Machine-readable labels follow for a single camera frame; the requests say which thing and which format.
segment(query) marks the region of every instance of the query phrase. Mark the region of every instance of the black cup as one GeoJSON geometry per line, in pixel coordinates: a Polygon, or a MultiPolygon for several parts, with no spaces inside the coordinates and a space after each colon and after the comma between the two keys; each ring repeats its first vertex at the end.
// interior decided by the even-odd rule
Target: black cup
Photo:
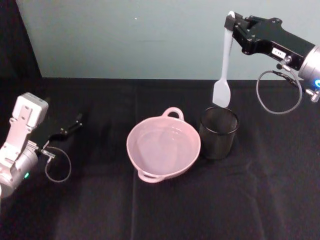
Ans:
{"type": "Polygon", "coordinates": [[[201,116],[199,129],[201,154],[210,160],[227,157],[238,128],[238,117],[230,109],[207,108],[201,116]]]}

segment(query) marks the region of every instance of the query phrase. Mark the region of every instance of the spatula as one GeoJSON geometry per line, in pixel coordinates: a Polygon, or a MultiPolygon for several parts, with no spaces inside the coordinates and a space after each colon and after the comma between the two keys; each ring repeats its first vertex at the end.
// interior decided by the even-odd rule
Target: spatula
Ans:
{"type": "MultiPolygon", "coordinates": [[[[235,18],[235,13],[230,11],[229,14],[235,18]]],[[[222,108],[226,108],[230,103],[231,92],[227,82],[227,74],[229,67],[229,57],[233,42],[233,31],[224,29],[224,44],[223,44],[223,60],[221,78],[213,86],[212,102],[222,108]]]]}

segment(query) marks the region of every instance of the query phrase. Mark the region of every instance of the black tablecloth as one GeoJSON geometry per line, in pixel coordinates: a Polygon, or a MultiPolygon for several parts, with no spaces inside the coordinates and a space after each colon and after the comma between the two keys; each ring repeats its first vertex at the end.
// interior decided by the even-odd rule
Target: black tablecloth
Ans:
{"type": "MultiPolygon", "coordinates": [[[[43,240],[302,240],[320,239],[320,107],[305,96],[287,115],[259,104],[255,81],[229,81],[240,128],[229,156],[202,157],[183,175],[142,182],[126,151],[140,121],[178,107],[198,130],[211,105],[213,81],[122,79],[3,80],[0,140],[18,95],[46,98],[46,123],[59,127],[84,113],[84,126],[56,143],[72,161],[61,184],[44,174],[45,159],[2,200],[1,239],[43,240]]],[[[298,91],[263,81],[272,109],[293,106],[298,91]]]]}

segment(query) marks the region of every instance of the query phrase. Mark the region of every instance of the sticker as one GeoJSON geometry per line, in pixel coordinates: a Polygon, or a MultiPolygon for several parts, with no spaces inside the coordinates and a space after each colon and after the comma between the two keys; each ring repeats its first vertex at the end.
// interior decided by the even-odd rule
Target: sticker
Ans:
{"type": "Polygon", "coordinates": [[[279,57],[281,59],[285,59],[285,57],[287,55],[285,52],[283,52],[275,47],[272,49],[272,54],[276,55],[277,57],[279,57]]]}

